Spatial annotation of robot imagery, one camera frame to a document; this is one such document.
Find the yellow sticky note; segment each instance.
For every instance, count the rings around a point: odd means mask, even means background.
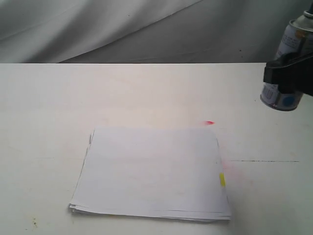
[[[221,181],[221,185],[225,187],[226,184],[225,184],[224,173],[220,173],[220,181]]]

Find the red paint spot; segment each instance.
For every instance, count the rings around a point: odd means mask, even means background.
[[[214,123],[215,123],[215,122],[213,122],[213,121],[205,121],[205,122],[204,122],[205,125],[213,125]]]

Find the dark line mark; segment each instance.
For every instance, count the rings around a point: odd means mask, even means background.
[[[299,161],[261,161],[261,160],[231,160],[231,162],[257,162],[257,163],[299,163]]]

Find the spray paint can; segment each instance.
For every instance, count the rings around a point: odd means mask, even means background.
[[[313,51],[313,3],[303,15],[289,22],[286,27],[274,59],[283,54],[298,52],[305,55]],[[286,91],[278,85],[265,83],[261,100],[271,108],[281,111],[292,111],[297,108],[303,93]]]

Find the white fabric backdrop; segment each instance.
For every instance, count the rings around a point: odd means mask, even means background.
[[[310,3],[0,0],[0,62],[265,62]]]

